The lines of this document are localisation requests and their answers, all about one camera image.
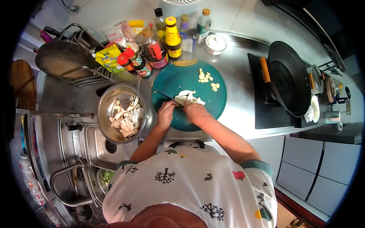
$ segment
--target knife blade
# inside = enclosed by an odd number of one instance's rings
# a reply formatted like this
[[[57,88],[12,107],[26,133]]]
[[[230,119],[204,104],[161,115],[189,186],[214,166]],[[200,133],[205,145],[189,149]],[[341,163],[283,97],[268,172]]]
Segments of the knife blade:
[[[177,101],[175,101],[174,99],[172,99],[171,97],[169,97],[166,93],[164,93],[164,92],[162,92],[162,91],[160,91],[160,90],[158,90],[158,89],[156,89],[156,91],[157,91],[157,92],[159,92],[160,94],[164,95],[164,96],[165,96],[165,97],[167,97],[168,99],[172,100],[176,106],[183,106],[183,105],[179,104]]]

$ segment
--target metal bowl of mushrooms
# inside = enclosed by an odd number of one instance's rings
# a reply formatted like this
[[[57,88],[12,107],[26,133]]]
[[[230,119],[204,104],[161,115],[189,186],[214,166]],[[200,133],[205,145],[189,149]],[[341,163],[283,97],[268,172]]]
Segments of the metal bowl of mushrooms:
[[[110,142],[126,145],[138,136],[146,124],[145,101],[132,85],[118,83],[107,89],[99,100],[97,123]]]

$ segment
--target white cabinet door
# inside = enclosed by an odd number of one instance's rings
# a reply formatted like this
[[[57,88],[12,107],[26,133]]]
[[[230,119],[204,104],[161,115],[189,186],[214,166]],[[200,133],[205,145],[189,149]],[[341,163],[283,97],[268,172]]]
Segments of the white cabinet door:
[[[319,175],[349,185],[361,145],[326,142]]]
[[[276,183],[305,200],[314,180],[314,174],[286,162],[281,162]]]
[[[341,202],[347,187],[347,185],[318,176],[307,203],[331,216]]]
[[[283,161],[316,173],[323,141],[288,137],[285,139]]]

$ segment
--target round cutting board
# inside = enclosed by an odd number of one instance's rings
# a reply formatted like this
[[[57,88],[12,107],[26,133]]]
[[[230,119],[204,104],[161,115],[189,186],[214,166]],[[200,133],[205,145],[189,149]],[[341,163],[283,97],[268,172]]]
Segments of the round cutting board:
[[[199,80],[199,68],[206,74],[209,72],[212,81],[201,83]],[[211,83],[219,83],[219,89],[214,92]],[[194,97],[200,97],[205,102],[205,108],[215,118],[218,119],[222,114],[227,103],[227,88],[220,73],[209,63],[198,60],[190,66],[176,66],[169,64],[157,75],[152,87],[152,103],[156,112],[164,101],[169,101],[167,97],[157,92],[156,89],[164,92],[171,98],[182,90],[196,91]],[[183,107],[175,107],[171,127],[180,131],[199,131],[200,128],[192,124],[183,111]]]

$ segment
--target woman's right hand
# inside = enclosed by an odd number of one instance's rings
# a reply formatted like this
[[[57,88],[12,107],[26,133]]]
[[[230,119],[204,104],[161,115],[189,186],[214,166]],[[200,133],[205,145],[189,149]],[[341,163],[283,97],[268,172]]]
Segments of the woman's right hand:
[[[188,120],[197,126],[199,126],[205,118],[211,117],[204,105],[191,104],[188,101],[184,103],[184,111]]]

